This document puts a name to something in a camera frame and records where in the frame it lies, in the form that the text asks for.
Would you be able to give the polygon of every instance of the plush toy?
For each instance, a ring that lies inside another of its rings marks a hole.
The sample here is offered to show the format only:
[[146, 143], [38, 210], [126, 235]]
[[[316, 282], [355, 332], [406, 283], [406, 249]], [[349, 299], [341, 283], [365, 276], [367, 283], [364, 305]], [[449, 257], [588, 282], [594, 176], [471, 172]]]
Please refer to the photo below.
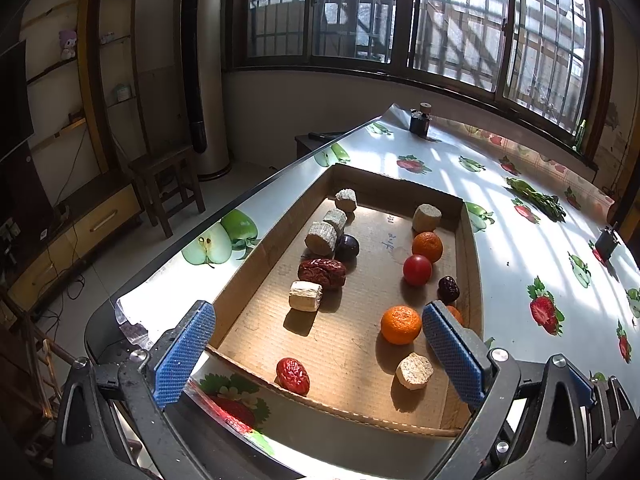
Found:
[[60, 38], [60, 49], [62, 50], [60, 57], [63, 60], [76, 57], [76, 42], [78, 41], [76, 32], [68, 29], [61, 30], [58, 33], [58, 37]]

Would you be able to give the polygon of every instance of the stool seat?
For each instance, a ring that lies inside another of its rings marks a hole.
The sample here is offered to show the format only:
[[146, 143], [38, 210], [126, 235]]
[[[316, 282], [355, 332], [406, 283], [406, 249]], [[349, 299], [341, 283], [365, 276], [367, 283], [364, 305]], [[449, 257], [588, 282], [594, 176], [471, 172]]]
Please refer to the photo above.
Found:
[[[129, 169], [134, 174], [136, 189], [142, 199], [151, 225], [156, 226], [160, 221], [164, 235], [167, 238], [174, 234], [169, 225], [169, 218], [178, 211], [181, 211], [192, 202], [196, 203], [200, 213], [205, 211], [200, 183], [195, 170], [194, 157], [195, 152], [192, 146], [181, 146], [161, 155], [145, 153], [145, 155], [139, 156], [129, 163]], [[173, 170], [177, 187], [161, 195], [157, 179], [164, 170], [169, 168]], [[180, 203], [169, 210], [165, 210], [162, 203], [178, 193], [180, 193]]]

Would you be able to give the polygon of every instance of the dark dried date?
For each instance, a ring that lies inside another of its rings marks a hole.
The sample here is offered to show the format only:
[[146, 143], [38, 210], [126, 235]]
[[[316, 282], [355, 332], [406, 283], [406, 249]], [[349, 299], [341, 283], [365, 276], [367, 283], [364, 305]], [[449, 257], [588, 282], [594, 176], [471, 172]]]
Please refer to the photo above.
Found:
[[316, 258], [300, 263], [298, 279], [303, 282], [317, 283], [324, 290], [335, 290], [344, 285], [347, 268], [338, 260]]
[[276, 365], [276, 375], [280, 386], [299, 395], [309, 393], [309, 374], [302, 363], [293, 357], [280, 359]]

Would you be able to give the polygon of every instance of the window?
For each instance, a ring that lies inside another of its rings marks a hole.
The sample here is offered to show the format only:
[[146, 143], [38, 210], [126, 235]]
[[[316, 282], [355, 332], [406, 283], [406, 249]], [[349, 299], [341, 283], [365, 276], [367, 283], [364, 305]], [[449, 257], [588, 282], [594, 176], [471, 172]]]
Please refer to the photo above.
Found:
[[601, 0], [248, 0], [244, 63], [365, 70], [446, 88], [575, 146], [594, 90], [604, 95], [606, 86], [596, 81], [604, 58], [602, 6]]

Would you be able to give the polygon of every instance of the green vegetable bunch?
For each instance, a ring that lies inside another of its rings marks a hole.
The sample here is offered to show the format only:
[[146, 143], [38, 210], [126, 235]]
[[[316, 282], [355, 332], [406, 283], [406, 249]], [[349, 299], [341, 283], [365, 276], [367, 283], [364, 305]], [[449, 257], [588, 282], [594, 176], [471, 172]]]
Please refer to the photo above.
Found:
[[566, 212], [560, 205], [560, 199], [556, 195], [540, 193], [521, 178], [507, 177], [506, 181], [516, 195], [533, 203], [554, 222], [564, 222]]

